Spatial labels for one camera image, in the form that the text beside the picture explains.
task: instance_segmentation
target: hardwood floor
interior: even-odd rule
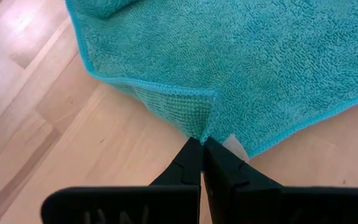
[[[185,142],[85,72],[63,0],[0,0],[0,223],[40,223],[60,188],[147,185]],[[358,186],[358,105],[250,164],[286,185]]]

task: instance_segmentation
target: black plastic part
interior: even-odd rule
[[[73,187],[49,196],[44,224],[198,223],[200,190],[194,185]]]
[[[197,185],[201,189],[201,143],[189,138],[171,164],[151,185]]]
[[[358,222],[357,188],[284,187],[212,138],[204,179],[214,224]]]

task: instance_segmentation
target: light wood flooring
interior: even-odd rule
[[[40,223],[60,188],[147,185],[185,142],[85,72],[63,0],[0,0],[0,223]],[[250,164],[285,185],[358,186],[358,106]],[[201,223],[208,211],[203,192]]]

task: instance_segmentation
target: teal microfiber towel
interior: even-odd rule
[[[356,0],[67,0],[102,82],[248,155],[358,103]]]

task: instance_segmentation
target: folded towel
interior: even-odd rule
[[[67,0],[87,71],[250,157],[358,103],[356,0]]]

